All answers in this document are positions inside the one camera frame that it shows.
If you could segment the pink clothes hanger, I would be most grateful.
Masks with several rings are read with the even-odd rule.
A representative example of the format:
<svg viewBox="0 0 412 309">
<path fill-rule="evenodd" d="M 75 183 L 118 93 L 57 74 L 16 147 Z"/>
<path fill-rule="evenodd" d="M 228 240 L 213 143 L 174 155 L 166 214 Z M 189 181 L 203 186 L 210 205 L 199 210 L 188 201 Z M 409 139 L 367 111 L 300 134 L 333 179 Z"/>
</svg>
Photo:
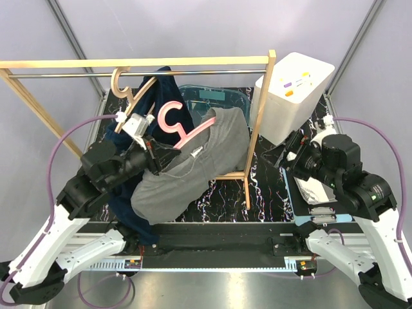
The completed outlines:
<svg viewBox="0 0 412 309">
<path fill-rule="evenodd" d="M 189 133 L 185 132 L 185 129 L 181 123 L 177 122 L 174 125 L 170 126 L 166 123 L 167 113 L 172 109 L 181 109 L 183 104 L 178 101 L 169 101 L 165 103 L 158 112 L 158 125 L 161 130 L 165 133 L 177 133 L 180 137 L 178 143 L 174 145 L 175 149 L 181 149 L 185 144 L 191 141 L 194 137 L 199 135 L 201 132 L 205 131 L 207 128 L 211 127 L 216 122 L 216 117 L 212 117 L 205 122 L 201 123 L 198 127 L 194 128 Z"/>
</svg>

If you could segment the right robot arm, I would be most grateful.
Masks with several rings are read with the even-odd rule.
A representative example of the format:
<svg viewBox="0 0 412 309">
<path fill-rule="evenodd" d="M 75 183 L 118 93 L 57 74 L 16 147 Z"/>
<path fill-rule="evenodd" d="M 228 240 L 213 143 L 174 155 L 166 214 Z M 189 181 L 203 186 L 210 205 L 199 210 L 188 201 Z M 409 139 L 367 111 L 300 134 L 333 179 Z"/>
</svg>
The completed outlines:
<svg viewBox="0 0 412 309">
<path fill-rule="evenodd" d="M 313 178 L 332 189 L 335 199 L 362 229 L 374 259 L 350 250 L 313 222 L 295 229 L 286 245 L 300 255 L 321 256 L 350 278 L 371 308 L 411 308 L 411 271 L 400 248 L 400 218 L 391 187 L 365 171 L 361 149 L 349 136 L 332 134 L 311 142 L 298 131 L 286 138 L 276 166 L 301 180 Z"/>
</svg>

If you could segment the grey shorts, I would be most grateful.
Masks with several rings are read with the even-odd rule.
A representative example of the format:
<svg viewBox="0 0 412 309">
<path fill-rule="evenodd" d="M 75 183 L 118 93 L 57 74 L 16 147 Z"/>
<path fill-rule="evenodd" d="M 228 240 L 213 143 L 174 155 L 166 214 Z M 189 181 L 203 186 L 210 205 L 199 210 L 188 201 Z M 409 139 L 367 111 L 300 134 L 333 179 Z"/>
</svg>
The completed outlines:
<svg viewBox="0 0 412 309">
<path fill-rule="evenodd" d="M 159 175 L 145 171 L 131 197 L 137 216 L 150 225 L 175 220 L 208 190 L 217 176 L 245 167 L 250 135 L 240 108 L 210 108 L 204 120 L 215 118 L 187 144 Z"/>
</svg>

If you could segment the navy blue shorts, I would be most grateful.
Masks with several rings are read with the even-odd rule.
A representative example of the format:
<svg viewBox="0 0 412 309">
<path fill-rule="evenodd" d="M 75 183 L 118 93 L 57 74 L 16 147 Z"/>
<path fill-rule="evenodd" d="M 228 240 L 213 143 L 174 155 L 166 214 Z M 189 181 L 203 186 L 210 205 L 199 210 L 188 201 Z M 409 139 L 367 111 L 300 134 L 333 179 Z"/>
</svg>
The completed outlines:
<svg viewBox="0 0 412 309">
<path fill-rule="evenodd" d="M 160 108 L 169 101 L 178 101 L 184 104 L 184 99 L 176 81 L 172 75 L 157 76 L 156 82 L 147 90 L 143 97 L 138 101 L 133 112 L 139 115 L 145 115 L 153 108 L 153 114 L 157 116 Z M 194 129 L 192 117 L 187 107 L 175 109 L 167 113 L 166 122 L 173 125 L 181 123 L 188 133 Z M 118 153 L 126 151 L 132 143 L 132 139 L 127 133 L 116 133 L 117 124 L 111 123 L 107 126 L 104 138 L 112 141 Z M 174 145 L 180 141 L 177 133 L 169 134 L 163 132 L 156 122 L 153 122 L 147 129 L 149 135 L 154 137 L 158 142 L 168 145 Z M 135 214 L 131 206 L 131 197 L 136 186 L 142 181 L 143 174 L 139 173 L 128 181 L 119 185 L 110 194 L 108 201 L 109 209 L 115 214 L 119 222 L 135 230 L 138 233 L 139 242 L 142 245 L 155 244 L 159 237 L 151 232 L 149 222 Z"/>
</svg>

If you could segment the wooden clothes hanger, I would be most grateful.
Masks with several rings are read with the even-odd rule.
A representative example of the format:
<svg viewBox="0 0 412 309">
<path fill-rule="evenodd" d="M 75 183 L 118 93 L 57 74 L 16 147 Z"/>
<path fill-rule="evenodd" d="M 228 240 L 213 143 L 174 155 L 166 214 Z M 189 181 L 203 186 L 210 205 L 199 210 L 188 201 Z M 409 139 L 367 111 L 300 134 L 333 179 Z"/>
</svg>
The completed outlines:
<svg viewBox="0 0 412 309">
<path fill-rule="evenodd" d="M 111 76 L 111 90 L 113 94 L 118 98 L 127 98 L 127 101 L 128 101 L 128 106 L 124 111 L 124 113 L 126 114 L 126 117 L 117 124 L 115 128 L 115 133 L 121 132 L 122 127 L 126 123 L 128 117 L 132 114 L 132 111 L 134 110 L 137 103 L 145 95 L 145 93 L 151 88 L 151 86 L 153 86 L 155 82 L 157 81 L 156 77 L 151 77 L 141 87 L 138 93 L 136 95 L 133 95 L 133 92 L 129 86 L 126 86 L 124 89 L 120 89 L 118 85 L 120 75 L 122 73 L 127 73 L 129 70 L 130 70 L 130 67 L 117 67 L 114 69 L 113 74 Z"/>
</svg>

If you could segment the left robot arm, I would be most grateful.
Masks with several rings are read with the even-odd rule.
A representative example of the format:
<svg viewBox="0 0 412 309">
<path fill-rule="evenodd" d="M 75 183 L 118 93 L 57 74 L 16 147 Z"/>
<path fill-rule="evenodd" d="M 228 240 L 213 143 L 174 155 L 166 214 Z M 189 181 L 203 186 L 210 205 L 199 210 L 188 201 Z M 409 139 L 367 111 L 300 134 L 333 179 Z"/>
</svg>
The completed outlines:
<svg viewBox="0 0 412 309">
<path fill-rule="evenodd" d="M 111 255 L 134 254 L 139 245 L 157 241 L 148 224 L 135 230 L 119 222 L 99 239 L 62 253 L 120 185 L 145 170 L 158 174 L 180 154 L 150 136 L 143 141 L 120 154 L 112 141 L 104 140 L 81 156 L 80 169 L 52 200 L 53 213 L 42 229 L 17 258 L 1 263 L 1 281 L 13 284 L 10 296 L 14 306 L 47 303 L 90 265 Z"/>
</svg>

